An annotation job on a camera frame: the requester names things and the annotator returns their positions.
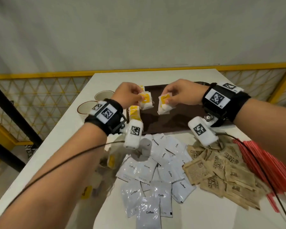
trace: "black wrist strap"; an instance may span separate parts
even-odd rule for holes
[[[214,93],[214,95],[207,99],[207,95],[210,97],[209,92]],[[218,121],[213,125],[213,127],[215,127],[215,125],[218,127],[222,125],[226,119],[233,122],[244,103],[250,98],[251,96],[245,92],[240,91],[235,93],[217,85],[217,83],[212,83],[202,98],[202,104],[207,113],[218,118]]]
[[[103,130],[106,135],[109,134],[116,134],[119,133],[119,130],[121,127],[123,127],[126,118],[123,115],[123,108],[122,106],[116,102],[115,100],[111,99],[105,99],[106,103],[101,106],[101,108],[97,109],[97,112],[94,115],[89,114],[87,118],[85,119],[85,123],[92,123],[96,126],[98,126],[101,130]],[[116,109],[116,112],[111,115],[110,107]],[[110,117],[106,123],[101,122],[98,119],[98,115],[102,114],[101,117]]]

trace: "dark brown mat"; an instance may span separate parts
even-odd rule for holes
[[[145,86],[145,91],[151,92],[154,107],[140,111],[144,124],[142,135],[189,130],[187,123],[191,119],[196,116],[203,117],[206,114],[201,105],[178,104],[175,109],[170,111],[170,114],[158,115],[159,96],[166,85]]]

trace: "wrist strap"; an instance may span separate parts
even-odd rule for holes
[[[85,123],[92,123],[103,130],[106,135],[119,133],[126,121],[122,106],[115,100],[105,99],[95,105],[85,119]]]
[[[250,99],[243,89],[232,84],[212,83],[202,98],[203,108],[219,120],[213,126],[222,125],[226,119],[234,121],[244,103]]]

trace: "white table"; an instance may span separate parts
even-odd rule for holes
[[[23,171],[19,174],[10,188],[0,200],[0,215],[11,200],[24,188],[37,170],[67,141],[83,124],[78,116],[77,107],[88,100],[93,100],[96,93],[102,90],[115,90],[123,82],[133,82],[144,86],[168,84],[179,78],[208,83],[228,81],[216,69],[176,70],[176,71],[146,71],[123,73],[97,73],[87,83],[86,87],[74,100],[72,105],[62,116],[49,136],[34,154]],[[226,131],[241,140],[249,140],[237,127],[221,127],[217,131]],[[176,138],[185,142],[193,142],[193,136],[187,132],[174,134]],[[135,228],[136,217],[126,217],[120,186],[124,181],[117,179],[111,194],[105,200],[96,220],[94,228]],[[245,211],[228,199],[220,199],[214,194],[197,188],[187,198],[184,204],[173,202],[173,218],[162,217],[162,228],[286,228],[282,216],[275,213],[264,198],[261,201],[261,211],[250,209]],[[73,212],[70,221],[77,218]],[[69,222],[68,228],[76,228],[76,224]]]

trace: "forearm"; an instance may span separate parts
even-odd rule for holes
[[[106,139],[99,127],[84,124],[31,181],[73,155],[106,143]],[[36,182],[0,217],[0,228],[64,228],[103,151],[101,147],[83,154]]]
[[[250,99],[238,112],[234,123],[264,150],[286,164],[286,108]]]

